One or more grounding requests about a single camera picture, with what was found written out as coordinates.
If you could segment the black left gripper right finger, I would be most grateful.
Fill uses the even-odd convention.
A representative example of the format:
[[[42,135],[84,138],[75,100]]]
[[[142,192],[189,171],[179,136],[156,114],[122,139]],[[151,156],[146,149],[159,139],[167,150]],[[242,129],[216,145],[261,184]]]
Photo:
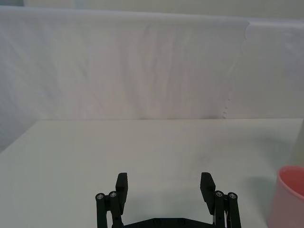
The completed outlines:
[[[209,213],[213,216],[214,228],[241,228],[236,193],[224,194],[222,191],[216,190],[214,180],[208,172],[201,174],[200,190]]]

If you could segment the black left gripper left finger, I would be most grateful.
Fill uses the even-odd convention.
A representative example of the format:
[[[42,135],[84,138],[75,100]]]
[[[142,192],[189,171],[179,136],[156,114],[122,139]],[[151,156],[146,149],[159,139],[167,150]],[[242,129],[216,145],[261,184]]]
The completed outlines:
[[[98,193],[96,200],[96,220],[98,228],[107,228],[107,212],[112,215],[112,227],[123,228],[121,216],[124,212],[124,205],[128,192],[127,173],[119,173],[115,185],[115,190],[108,195]]]

